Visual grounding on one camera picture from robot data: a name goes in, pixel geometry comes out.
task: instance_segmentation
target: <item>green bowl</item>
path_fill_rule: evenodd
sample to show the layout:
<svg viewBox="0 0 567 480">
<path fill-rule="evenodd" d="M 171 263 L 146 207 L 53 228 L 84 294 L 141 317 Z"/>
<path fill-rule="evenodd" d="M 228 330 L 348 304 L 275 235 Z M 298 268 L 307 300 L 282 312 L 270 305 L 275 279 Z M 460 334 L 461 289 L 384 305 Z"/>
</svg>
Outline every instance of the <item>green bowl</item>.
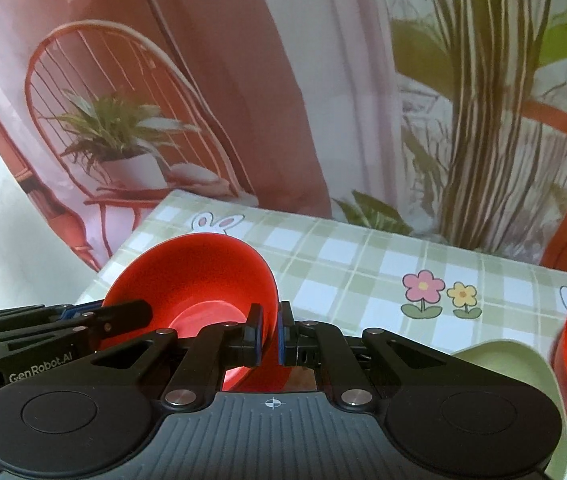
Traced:
<svg viewBox="0 0 567 480">
<path fill-rule="evenodd" d="M 544 392 L 557 405 L 563 430 L 546 474 L 553 480 L 564 480 L 567 473 L 566 409 L 557 379 L 545 359 L 537 351 L 522 343 L 499 339 L 487 341 L 453 354 L 459 359 L 482 366 L 499 374 L 530 384 Z"/>
</svg>

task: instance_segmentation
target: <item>screw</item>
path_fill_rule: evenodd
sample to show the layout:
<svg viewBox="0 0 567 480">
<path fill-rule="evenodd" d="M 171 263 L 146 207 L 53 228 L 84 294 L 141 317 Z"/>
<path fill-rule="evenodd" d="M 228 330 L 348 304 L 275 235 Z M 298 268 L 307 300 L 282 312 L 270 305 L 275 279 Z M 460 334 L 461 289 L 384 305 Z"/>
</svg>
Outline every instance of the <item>screw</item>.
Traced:
<svg viewBox="0 0 567 480">
<path fill-rule="evenodd" d="M 197 395 L 190 390 L 172 390 L 166 394 L 166 402 L 173 406 L 187 406 L 197 399 Z"/>
<path fill-rule="evenodd" d="M 367 390 L 348 390 L 343 392 L 341 400 L 350 406 L 363 406 L 372 400 L 372 394 Z"/>
</svg>

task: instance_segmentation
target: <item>gray gripper housing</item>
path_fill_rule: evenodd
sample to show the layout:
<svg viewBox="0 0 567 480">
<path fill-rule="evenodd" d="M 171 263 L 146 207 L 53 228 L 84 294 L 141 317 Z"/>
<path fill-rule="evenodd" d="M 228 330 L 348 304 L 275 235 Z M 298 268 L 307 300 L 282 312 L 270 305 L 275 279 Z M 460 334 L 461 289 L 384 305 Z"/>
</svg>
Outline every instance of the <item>gray gripper housing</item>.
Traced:
<svg viewBox="0 0 567 480">
<path fill-rule="evenodd" d="M 321 392 L 224 392 L 200 412 L 167 416 L 144 449 L 90 480 L 448 479 L 410 462 L 372 416 L 342 412 Z"/>
</svg>

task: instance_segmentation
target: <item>white wall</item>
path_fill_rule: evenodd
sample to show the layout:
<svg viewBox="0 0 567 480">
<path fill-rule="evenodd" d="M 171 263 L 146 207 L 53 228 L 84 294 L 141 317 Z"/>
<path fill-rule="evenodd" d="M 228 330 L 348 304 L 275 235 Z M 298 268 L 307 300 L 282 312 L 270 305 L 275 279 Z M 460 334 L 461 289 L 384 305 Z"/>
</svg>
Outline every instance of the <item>white wall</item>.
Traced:
<svg viewBox="0 0 567 480">
<path fill-rule="evenodd" d="M 0 158 L 0 308 L 73 303 L 93 277 L 48 227 Z"/>
</svg>

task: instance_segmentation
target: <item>tablecloth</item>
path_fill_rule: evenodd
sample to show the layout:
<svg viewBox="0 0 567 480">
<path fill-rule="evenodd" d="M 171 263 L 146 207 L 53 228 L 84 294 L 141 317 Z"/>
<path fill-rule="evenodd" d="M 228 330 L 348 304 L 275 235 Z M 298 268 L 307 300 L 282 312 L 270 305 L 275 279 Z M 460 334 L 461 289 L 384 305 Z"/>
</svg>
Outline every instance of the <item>tablecloth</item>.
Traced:
<svg viewBox="0 0 567 480">
<path fill-rule="evenodd" d="M 378 326 L 444 352 L 506 338 L 547 358 L 567 314 L 566 272 L 182 191 L 150 214 L 79 301 L 103 298 L 123 269 L 154 245 L 200 230 L 252 245 L 296 319 L 334 323 L 346 335 Z M 427 293 L 415 285 L 424 280 Z"/>
</svg>

